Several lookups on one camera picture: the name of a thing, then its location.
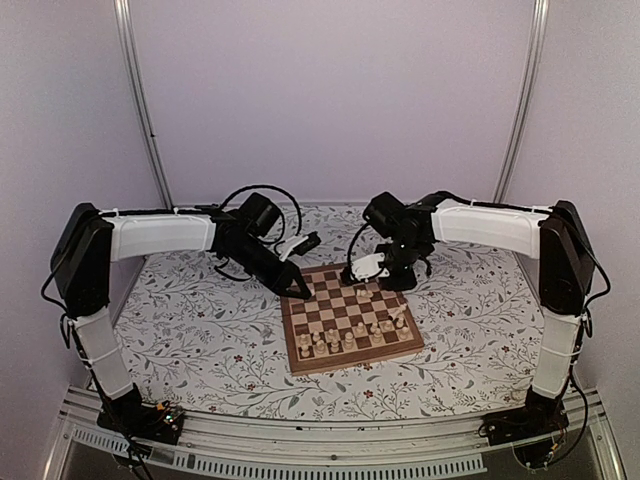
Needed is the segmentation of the white chess piece king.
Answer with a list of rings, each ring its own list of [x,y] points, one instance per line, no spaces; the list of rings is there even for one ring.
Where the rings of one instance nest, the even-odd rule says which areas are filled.
[[[396,320],[404,315],[405,310],[407,309],[406,304],[401,304],[398,307],[389,310],[389,318],[391,320]]]

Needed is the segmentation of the wooden chess board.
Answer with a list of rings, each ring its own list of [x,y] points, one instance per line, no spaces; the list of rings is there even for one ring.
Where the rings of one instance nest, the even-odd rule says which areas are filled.
[[[290,371],[294,376],[319,374],[356,366],[363,363],[396,359],[417,354],[424,349],[424,340],[409,309],[408,302],[400,292],[383,290],[374,280],[367,284],[346,286],[341,282],[341,264],[306,268],[303,278],[312,292],[308,300],[282,298],[282,323],[289,357]],[[356,294],[358,289],[373,293],[370,299]],[[406,304],[402,316],[406,322],[407,337],[398,338],[396,320],[389,318],[389,310]],[[394,329],[384,332],[384,322],[393,323]],[[359,322],[366,326],[366,335],[358,337],[355,327]],[[372,343],[372,327],[377,325],[382,332],[382,342]],[[330,351],[327,334],[330,329],[339,332],[340,348],[337,353]],[[322,352],[314,354],[312,334],[321,336]],[[345,351],[343,341],[346,332],[352,332],[356,348]],[[309,335],[309,356],[302,358],[299,353],[299,337]]]

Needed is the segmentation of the white pawn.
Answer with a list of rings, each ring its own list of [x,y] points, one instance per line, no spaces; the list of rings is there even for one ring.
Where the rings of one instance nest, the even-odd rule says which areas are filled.
[[[302,358],[309,356],[309,335],[302,334],[299,337],[299,353]]]

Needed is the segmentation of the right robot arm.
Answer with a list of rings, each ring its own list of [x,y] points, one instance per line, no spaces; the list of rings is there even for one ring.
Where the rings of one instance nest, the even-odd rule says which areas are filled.
[[[600,269],[576,207],[521,207],[440,191],[405,204],[376,196],[364,220],[381,237],[353,264],[410,300],[437,365],[426,397],[437,412],[525,404],[517,427],[537,436],[591,329]]]

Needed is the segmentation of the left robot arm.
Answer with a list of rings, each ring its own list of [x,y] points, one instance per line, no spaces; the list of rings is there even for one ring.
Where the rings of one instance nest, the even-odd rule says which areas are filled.
[[[293,255],[312,243],[297,202],[249,186],[219,204],[152,210],[76,205],[44,280],[111,419],[141,433],[178,404],[228,409],[206,380],[257,355],[278,298],[312,295]]]

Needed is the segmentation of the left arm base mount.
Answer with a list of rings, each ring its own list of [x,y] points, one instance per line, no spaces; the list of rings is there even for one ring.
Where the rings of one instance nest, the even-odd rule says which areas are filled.
[[[177,445],[184,425],[182,407],[164,401],[145,405],[141,400],[121,399],[103,405],[97,425],[129,437]]]

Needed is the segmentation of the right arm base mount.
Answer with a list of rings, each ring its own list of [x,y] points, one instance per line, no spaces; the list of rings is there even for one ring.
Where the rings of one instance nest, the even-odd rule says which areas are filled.
[[[560,431],[568,426],[560,398],[543,397],[530,390],[523,406],[484,415],[477,433],[495,446]]]

